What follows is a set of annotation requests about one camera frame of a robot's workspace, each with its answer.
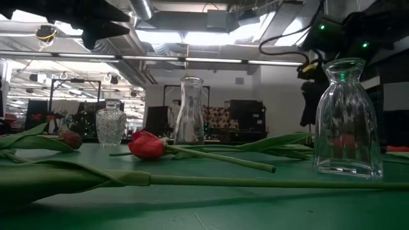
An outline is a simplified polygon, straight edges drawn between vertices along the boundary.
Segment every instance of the tulip stem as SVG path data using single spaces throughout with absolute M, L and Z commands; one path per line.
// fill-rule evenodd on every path
M 288 181 L 288 180 L 206 178 L 193 176 L 162 176 L 162 175 L 151 175 L 150 184 L 259 187 L 259 188 L 354 188 L 354 189 L 409 190 L 409 183 Z
M 244 166 L 244 167 L 249 167 L 249 168 L 252 168 L 252 169 L 258 169 L 258 170 L 267 171 L 267 172 L 270 172 L 270 173 L 275 173 L 275 167 L 273 165 L 262 164 L 262 163 L 257 163 L 257 162 L 251 162 L 251 161 L 248 161 L 248 160 L 240 160 L 240 159 L 237 159 L 237 158 L 234 158 L 234 157 L 220 156 L 220 155 L 215 155 L 215 154 L 211 154 L 211 153 L 203 153 L 203 152 L 200 152 L 200 151 L 185 149 L 185 148 L 176 147 L 176 146 L 166 146 L 166 148 L 171 149 L 171 150 L 184 152 L 184 153 L 189 153 L 189 154 L 197 156 L 197 157 L 206 157 L 206 158 L 210 158 L 210 159 L 214 159 L 214 160 L 220 160 L 220 161 L 229 162 L 229 163 L 236 164 L 236 165 L 241 165 L 241 166 Z

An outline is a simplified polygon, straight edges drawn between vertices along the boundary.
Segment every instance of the fluorescent light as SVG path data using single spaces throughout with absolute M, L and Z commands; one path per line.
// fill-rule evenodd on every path
M 66 35 L 80 36 L 82 35 L 82 32 L 83 32 L 81 29 L 73 29 L 70 24 L 65 23 L 65 22 L 56 21 L 56 26 L 59 30 L 64 32 L 64 34 Z
M 101 54 L 59 54 L 63 58 L 115 58 L 113 55 L 101 55 Z
M 241 63 L 242 62 L 242 60 L 236 60 L 236 59 L 218 59 L 218 58 L 201 58 L 201 57 L 186 57 L 186 61 L 213 62 L 213 63 Z
M 189 32 L 183 42 L 190 45 L 227 45 L 235 41 L 227 33 Z
M 62 83 L 61 86 L 64 86 L 65 88 L 68 88 L 68 89 L 71 88 L 71 86 L 69 86 L 68 84 L 65 84 L 65 83 Z
M 49 100 L 50 98 L 47 96 L 17 96 L 17 95 L 7 95 L 8 98 L 21 98 L 21 99 L 39 99 L 39 100 Z M 94 98 L 77 98 L 77 97 L 61 97 L 61 96 L 53 96 L 53 100 L 75 100 L 75 101 L 87 101 L 87 102 L 96 102 Z
M 76 90 L 76 89 L 70 89 L 70 90 L 68 90 L 68 92 L 75 93 L 76 95 L 81 95 L 82 94 L 81 91 Z
M 17 105 L 24 105 L 25 104 L 24 102 L 22 102 L 20 100 L 14 101 L 12 103 L 17 104 Z
M 293 33 L 295 31 L 298 31 L 299 29 L 302 29 L 302 24 L 301 21 L 298 19 L 295 19 L 288 27 L 287 29 L 283 32 L 284 35 L 287 35 L 289 33 Z M 302 31 L 293 35 L 285 36 L 277 40 L 277 42 L 274 44 L 275 46 L 291 46 L 294 45 L 298 39 L 301 38 L 307 31 Z
M 260 29 L 260 23 L 249 24 L 245 26 L 240 26 L 236 30 L 230 32 L 230 36 L 235 41 L 244 40 L 253 37 Z
M 265 20 L 262 20 L 262 18 L 260 17 L 260 22 L 261 22 L 260 30 L 257 33 L 255 33 L 255 35 L 253 36 L 252 42 L 260 40 L 260 38 L 263 36 L 264 32 L 266 31 L 267 27 L 270 25 L 271 21 L 273 20 L 274 15 L 275 15 L 275 11 L 272 11 L 265 17 Z
M 45 17 L 35 15 L 32 13 L 28 13 L 28 12 L 24 12 L 21 10 L 16 10 L 13 12 L 12 20 L 18 21 L 18 22 L 46 22 L 48 23 Z
M 123 59 L 136 59 L 148 61 L 178 61 L 178 57 L 157 57 L 157 56 L 122 56 Z
M 17 56 L 42 56 L 42 57 L 51 57 L 52 54 L 48 52 L 21 52 L 21 51 L 6 51 L 0 50 L 2 55 L 17 55 Z
M 252 65 L 274 65 L 274 66 L 300 66 L 302 63 L 291 61 L 249 61 Z
M 178 32 L 137 30 L 136 34 L 140 41 L 152 44 L 182 42 L 182 38 Z

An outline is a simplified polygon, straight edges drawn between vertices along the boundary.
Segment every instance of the clear glass vase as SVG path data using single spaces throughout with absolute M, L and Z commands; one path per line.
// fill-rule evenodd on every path
M 316 113 L 313 167 L 319 172 L 383 177 L 374 107 L 359 84 L 364 65 L 345 58 L 323 67 L 330 86 Z
M 101 146 L 121 143 L 127 115 L 120 111 L 119 100 L 106 100 L 106 107 L 96 112 L 96 134 Z
M 203 80 L 197 77 L 180 80 L 181 106 L 174 132 L 175 144 L 203 144 L 202 85 Z

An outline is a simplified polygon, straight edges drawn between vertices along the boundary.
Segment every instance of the spotlight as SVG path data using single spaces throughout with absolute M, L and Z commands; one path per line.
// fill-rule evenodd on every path
M 37 82 L 37 81 L 38 81 L 38 74 L 35 74 L 35 73 L 30 74 L 29 79 L 30 79 L 31 81 Z
M 116 76 L 116 75 L 113 75 L 112 77 L 111 77 L 111 84 L 118 84 L 118 76 Z
M 133 90 L 130 92 L 130 96 L 136 97 L 136 96 L 137 96 L 136 90 L 133 89 Z

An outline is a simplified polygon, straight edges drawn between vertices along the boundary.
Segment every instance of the table surface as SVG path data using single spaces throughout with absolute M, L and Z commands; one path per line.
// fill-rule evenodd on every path
M 235 157 L 273 164 L 275 174 L 204 158 L 142 162 L 125 145 L 83 144 L 79 153 L 20 150 L 31 160 L 63 159 L 100 169 L 147 171 L 180 176 L 271 178 L 280 180 L 363 180 L 318 174 L 311 161 L 259 153 Z M 409 181 L 409 165 L 385 163 L 384 181 Z M 307 188 L 228 188 L 153 185 L 98 188 L 55 195 L 19 210 L 0 213 L 0 229 L 407 229 L 409 192 Z

